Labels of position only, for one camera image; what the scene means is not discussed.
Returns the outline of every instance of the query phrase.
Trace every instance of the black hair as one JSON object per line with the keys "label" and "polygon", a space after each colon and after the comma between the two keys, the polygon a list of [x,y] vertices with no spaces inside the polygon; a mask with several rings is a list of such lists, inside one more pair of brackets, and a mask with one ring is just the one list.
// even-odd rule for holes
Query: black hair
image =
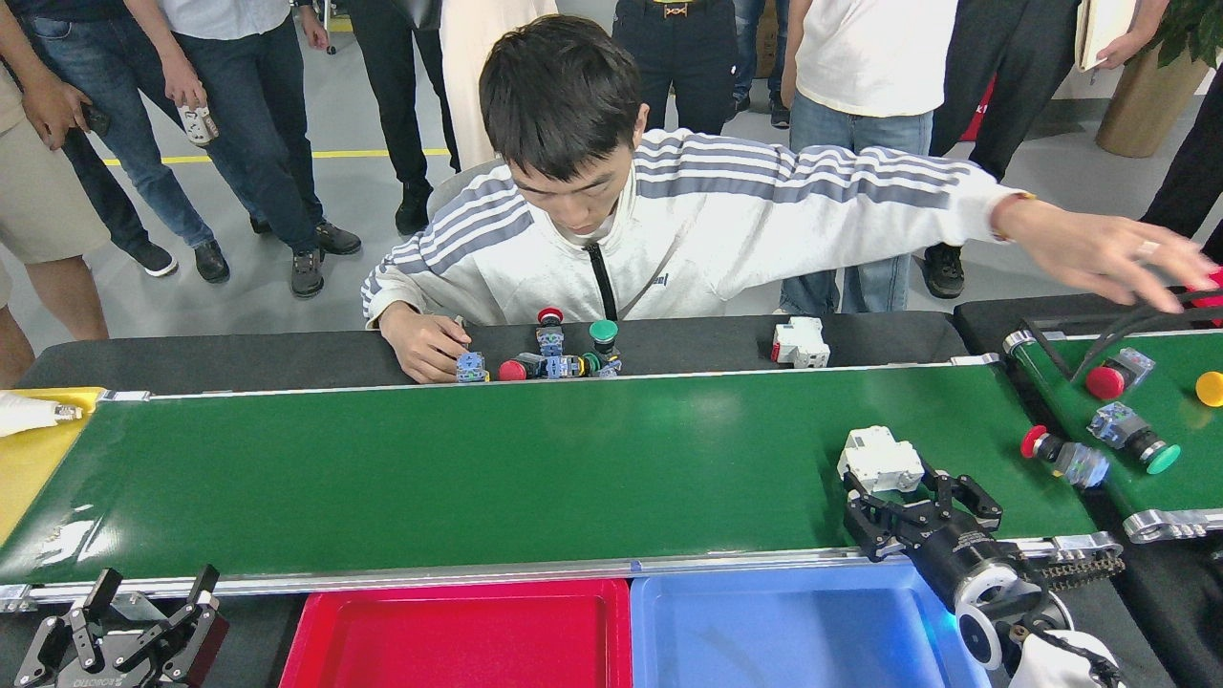
{"label": "black hair", "polygon": [[569,181],[592,159],[632,145],[641,76],[599,24],[550,15],[493,45],[479,75],[479,105],[503,159]]}

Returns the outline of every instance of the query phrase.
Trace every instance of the notebook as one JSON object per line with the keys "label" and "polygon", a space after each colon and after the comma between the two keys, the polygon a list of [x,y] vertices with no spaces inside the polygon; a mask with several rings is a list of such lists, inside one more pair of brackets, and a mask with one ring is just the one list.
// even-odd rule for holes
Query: notebook
{"label": "notebook", "polygon": [[1075,33],[1075,65],[1090,71],[1103,60],[1096,55],[1130,31],[1139,0],[1082,0]]}

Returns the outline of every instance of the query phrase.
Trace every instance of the khaki shorts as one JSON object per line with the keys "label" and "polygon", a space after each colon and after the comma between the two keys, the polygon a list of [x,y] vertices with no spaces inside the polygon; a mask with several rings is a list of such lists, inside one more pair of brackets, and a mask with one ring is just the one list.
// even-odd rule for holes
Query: khaki shorts
{"label": "khaki shorts", "polygon": [[[64,153],[26,120],[0,132],[0,243],[24,264],[79,255],[109,238]],[[12,279],[0,264],[0,308]]]}

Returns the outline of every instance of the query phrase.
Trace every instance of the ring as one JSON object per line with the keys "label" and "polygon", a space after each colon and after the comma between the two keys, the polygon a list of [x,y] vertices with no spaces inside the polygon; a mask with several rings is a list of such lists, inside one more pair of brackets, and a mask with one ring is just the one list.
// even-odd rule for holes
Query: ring
{"label": "ring", "polygon": [[1145,241],[1144,241],[1144,242],[1142,242],[1142,243],[1141,243],[1141,244],[1140,244],[1140,246],[1139,246],[1139,247],[1137,247],[1137,248],[1136,248],[1136,249],[1134,251],[1134,262],[1136,262],[1136,263],[1139,263],[1139,264],[1144,264],[1144,263],[1146,263],[1147,260],[1150,260],[1150,259],[1151,259],[1151,255],[1152,255],[1152,254],[1153,254],[1153,253],[1155,253],[1156,251],[1158,251],[1158,249],[1159,249],[1159,246],[1161,246],[1161,243],[1159,243],[1158,241],[1151,241],[1150,238],[1145,240]]}

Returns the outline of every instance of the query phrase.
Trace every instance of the striped track jacket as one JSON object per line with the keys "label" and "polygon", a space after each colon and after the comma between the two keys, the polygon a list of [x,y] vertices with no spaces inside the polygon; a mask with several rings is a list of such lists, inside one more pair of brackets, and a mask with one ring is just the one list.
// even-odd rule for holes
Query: striped track jacket
{"label": "striped track jacket", "polygon": [[[715,315],[758,284],[992,241],[989,211],[1010,193],[958,160],[654,130],[599,248],[620,318]],[[361,295],[367,326],[394,301],[476,324],[533,323],[544,306],[577,321],[605,314],[589,252],[527,203],[505,165],[383,258]]]}

